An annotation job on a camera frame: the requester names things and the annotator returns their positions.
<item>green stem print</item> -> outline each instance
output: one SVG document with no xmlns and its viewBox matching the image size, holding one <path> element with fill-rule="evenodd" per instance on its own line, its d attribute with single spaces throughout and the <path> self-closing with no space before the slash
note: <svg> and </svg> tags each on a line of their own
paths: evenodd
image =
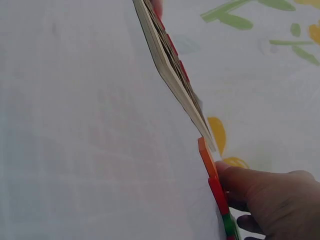
<svg viewBox="0 0 320 240">
<path fill-rule="evenodd" d="M 301 28 L 298 23 L 292 23 L 290 27 L 291 35 L 294 37 L 300 37 Z M 320 62 L 316 59 L 316 57 L 305 50 L 303 50 L 300 46 L 303 45 L 314 45 L 313 41 L 286 41 L 286 40 L 269 40 L 269 43 L 272 45 L 280 45 L 280 46 L 291 46 L 292 51 L 300 58 L 307 60 L 309 63 L 312 63 L 316 66 L 320 66 Z"/>
<path fill-rule="evenodd" d="M 282 46 L 296 46 L 296 45 L 313 45 L 313 41 L 284 41 L 284 40 L 269 40 L 272 45 L 282 45 Z"/>
<path fill-rule="evenodd" d="M 238 30 L 250 30 L 254 24 L 242 17 L 228 14 L 229 12 L 255 0 L 235 0 L 222 4 L 210 11 L 207 11 L 200 16 L 206 23 L 220 20 L 221 23 L 227 24 Z M 296 8 L 286 0 L 257 0 L 258 3 L 268 6 L 270 8 L 282 11 L 295 11 Z"/>
</svg>

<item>yellow leaf print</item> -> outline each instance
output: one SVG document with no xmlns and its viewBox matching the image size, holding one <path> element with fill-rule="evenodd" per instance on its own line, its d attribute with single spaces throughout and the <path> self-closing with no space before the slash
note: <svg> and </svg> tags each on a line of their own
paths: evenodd
<svg viewBox="0 0 320 240">
<path fill-rule="evenodd" d="M 311 5 L 320 9 L 320 0 L 294 0 L 297 4 Z"/>
<path fill-rule="evenodd" d="M 243 169 L 249 169 L 249 166 L 245 161 L 243 161 L 240 158 L 234 157 L 234 156 L 225 158 L 225 159 L 223 159 L 223 161 L 226 162 L 227 164 L 229 164 L 230 166 L 240 167 Z"/>
<path fill-rule="evenodd" d="M 227 142 L 225 127 L 221 122 L 221 120 L 217 117 L 208 117 L 207 119 L 211 127 L 215 142 L 218 146 L 219 153 L 222 157 L 226 147 L 226 142 Z M 248 164 L 242 159 L 237 157 L 228 157 L 223 159 L 223 161 L 229 164 L 230 166 L 249 169 Z"/>
<path fill-rule="evenodd" d="M 208 117 L 208 122 L 211 127 L 215 142 L 218 146 L 219 153 L 222 156 L 226 146 L 226 131 L 225 127 L 217 117 Z"/>
<path fill-rule="evenodd" d="M 320 45 L 320 20 L 319 25 L 312 24 L 309 26 L 309 35 L 310 38 Z"/>
</svg>

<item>book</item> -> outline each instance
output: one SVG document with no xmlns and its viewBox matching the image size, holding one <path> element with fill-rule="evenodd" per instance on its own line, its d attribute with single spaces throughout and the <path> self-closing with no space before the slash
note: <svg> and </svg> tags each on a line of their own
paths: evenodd
<svg viewBox="0 0 320 240">
<path fill-rule="evenodd" d="M 190 116 L 212 151 L 213 138 L 178 52 L 150 0 L 133 0 L 154 63 L 163 80 Z"/>
<path fill-rule="evenodd" d="M 0 239 L 225 239 L 201 133 L 134 3 L 0 9 Z"/>
</svg>

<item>finger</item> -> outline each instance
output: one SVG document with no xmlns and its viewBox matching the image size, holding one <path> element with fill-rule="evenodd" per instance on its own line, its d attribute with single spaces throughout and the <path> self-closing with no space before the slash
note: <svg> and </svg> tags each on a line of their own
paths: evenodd
<svg viewBox="0 0 320 240">
<path fill-rule="evenodd" d="M 315 177 L 310 172 L 304 170 L 291 171 L 289 172 L 289 174 L 294 174 L 306 179 L 315 180 Z"/>
<path fill-rule="evenodd" d="M 224 170 L 230 168 L 231 166 L 226 163 L 225 161 L 216 161 L 215 162 L 215 167 L 218 173 L 222 173 Z"/>
<path fill-rule="evenodd" d="M 264 234 L 253 216 L 243 215 L 236 220 L 239 228 L 255 234 Z"/>
<path fill-rule="evenodd" d="M 237 195 L 232 192 L 226 192 L 226 198 L 228 200 L 228 205 L 233 208 L 237 209 L 242 212 L 249 212 L 247 204 L 240 199 Z"/>
<path fill-rule="evenodd" d="M 271 173 L 244 169 L 236 166 L 226 168 L 224 163 L 216 162 L 216 168 L 219 174 L 219 179 L 224 190 L 233 192 L 244 200 L 247 199 L 249 190 L 257 186 L 258 180 L 261 183 L 262 177 Z"/>
<path fill-rule="evenodd" d="M 163 0 L 151 0 L 151 3 L 154 7 L 155 13 L 159 16 L 159 18 L 161 18 L 163 13 Z"/>
</svg>

